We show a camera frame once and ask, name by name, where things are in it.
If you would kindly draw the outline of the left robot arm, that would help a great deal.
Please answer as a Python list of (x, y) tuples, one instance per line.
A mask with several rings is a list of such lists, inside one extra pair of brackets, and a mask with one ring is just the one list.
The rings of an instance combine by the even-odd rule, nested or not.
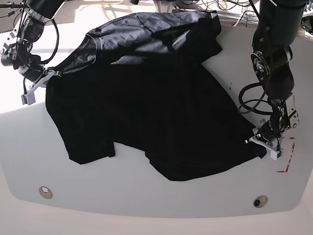
[(250, 1), (258, 18), (252, 40), (251, 61), (258, 82), (242, 88), (239, 113), (269, 116), (253, 129), (249, 139), (263, 145), (277, 157), (285, 131), (297, 127), (294, 78), (290, 69), (293, 43), (307, 5), (305, 0), (262, 0), (259, 8)]

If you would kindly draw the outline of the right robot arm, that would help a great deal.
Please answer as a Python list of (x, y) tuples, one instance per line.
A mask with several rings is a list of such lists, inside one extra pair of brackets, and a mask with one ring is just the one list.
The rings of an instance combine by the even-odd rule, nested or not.
[[(35, 84), (28, 91), (23, 82), (23, 96), (30, 95), (50, 77), (62, 74), (60, 71), (47, 70), (45, 65), (54, 58), (58, 50), (60, 35), (54, 17), (64, 3), (64, 0), (23, 0), (18, 5), (22, 9), (21, 18), (0, 50), (0, 62), (3, 66), (12, 66), (24, 80)], [(47, 22), (52, 22), (55, 28), (56, 44), (52, 55), (42, 60), (40, 56), (32, 54), (31, 50), (42, 36)]]

